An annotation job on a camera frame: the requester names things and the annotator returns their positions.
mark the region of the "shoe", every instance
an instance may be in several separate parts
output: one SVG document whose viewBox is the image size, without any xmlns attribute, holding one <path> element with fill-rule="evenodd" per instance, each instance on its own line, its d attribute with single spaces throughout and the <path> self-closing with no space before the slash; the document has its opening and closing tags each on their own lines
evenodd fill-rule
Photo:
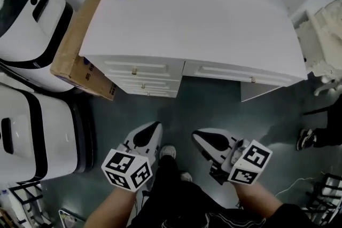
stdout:
<svg viewBox="0 0 342 228">
<path fill-rule="evenodd" d="M 313 146 L 316 141 L 317 137 L 311 129 L 302 129 L 297 140 L 297 151 Z"/>
<path fill-rule="evenodd" d="M 172 158 L 176 158 L 176 148 L 172 145 L 165 145 L 161 148 L 160 153 L 159 153 L 159 159 L 162 157 L 169 155 Z"/>
<path fill-rule="evenodd" d="M 188 173 L 188 172 L 181 173 L 181 181 L 192 183 L 192 177 L 191 177 L 190 173 Z"/>
</svg>

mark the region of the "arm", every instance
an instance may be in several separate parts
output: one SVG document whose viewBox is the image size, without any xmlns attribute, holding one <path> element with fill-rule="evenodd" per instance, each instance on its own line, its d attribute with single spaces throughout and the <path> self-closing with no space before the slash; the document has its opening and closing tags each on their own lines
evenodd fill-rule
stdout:
<svg viewBox="0 0 342 228">
<path fill-rule="evenodd" d="M 116 188 L 90 215 L 84 228 L 125 228 L 136 193 Z"/>
<path fill-rule="evenodd" d="M 254 185 L 233 184 L 244 208 L 261 217 L 271 217 L 283 203 L 260 183 Z"/>
</svg>

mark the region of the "black handle slot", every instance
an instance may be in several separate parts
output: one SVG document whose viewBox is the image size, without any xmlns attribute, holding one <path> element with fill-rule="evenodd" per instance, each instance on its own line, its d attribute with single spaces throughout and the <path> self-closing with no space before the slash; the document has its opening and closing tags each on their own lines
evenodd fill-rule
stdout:
<svg viewBox="0 0 342 228">
<path fill-rule="evenodd" d="M 5 152 L 13 154 L 12 130 L 10 118 L 1 120 L 2 142 L 4 144 Z"/>
<path fill-rule="evenodd" d="M 41 17 L 43 11 L 45 10 L 49 0 L 39 0 L 36 8 L 34 8 L 32 16 L 36 22 L 38 22 L 39 18 Z"/>
</svg>

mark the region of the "black chair leg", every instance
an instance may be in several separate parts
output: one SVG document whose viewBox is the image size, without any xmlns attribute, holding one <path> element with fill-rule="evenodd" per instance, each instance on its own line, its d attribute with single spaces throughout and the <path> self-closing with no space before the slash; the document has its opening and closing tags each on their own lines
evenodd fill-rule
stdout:
<svg viewBox="0 0 342 228">
<path fill-rule="evenodd" d="M 303 115 L 311 115 L 311 114 L 315 114 L 315 113 L 319 113 L 319 112 L 324 112 L 324 111 L 328 111 L 328 109 L 329 109 L 329 106 L 317 109 L 315 111 L 305 112 L 305 113 L 303 113 Z"/>
</svg>

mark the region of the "cardboard box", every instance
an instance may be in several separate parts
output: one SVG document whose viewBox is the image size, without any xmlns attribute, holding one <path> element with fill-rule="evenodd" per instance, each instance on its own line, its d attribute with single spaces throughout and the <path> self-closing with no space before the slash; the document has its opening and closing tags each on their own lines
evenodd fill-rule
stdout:
<svg viewBox="0 0 342 228">
<path fill-rule="evenodd" d="M 116 85 L 86 58 L 79 56 L 83 39 L 100 1 L 84 1 L 63 37 L 50 72 L 85 92 L 113 100 Z"/>
</svg>

